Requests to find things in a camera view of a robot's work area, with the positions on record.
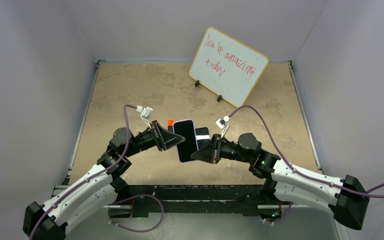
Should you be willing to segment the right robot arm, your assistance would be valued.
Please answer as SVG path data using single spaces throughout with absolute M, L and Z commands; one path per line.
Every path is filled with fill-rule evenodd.
M 241 134 L 237 142 L 214 134 L 208 145 L 191 158 L 209 164 L 228 159 L 249 164 L 249 171 L 265 179 L 260 196 L 268 204 L 276 200 L 293 202 L 324 211 L 343 226 L 361 230 L 369 197 L 360 181 L 351 175 L 333 177 L 291 165 L 262 149 L 252 133 Z

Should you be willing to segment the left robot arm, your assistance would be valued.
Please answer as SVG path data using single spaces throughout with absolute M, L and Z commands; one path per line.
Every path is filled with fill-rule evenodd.
M 121 175 L 131 166 L 128 157 L 157 147 L 165 151 L 186 138 L 164 129 L 156 120 L 133 136 L 126 127 L 118 128 L 97 163 L 62 193 L 42 204 L 32 202 L 24 214 L 23 232 L 31 240 L 63 240 L 71 229 L 92 212 L 129 199 L 130 186 Z

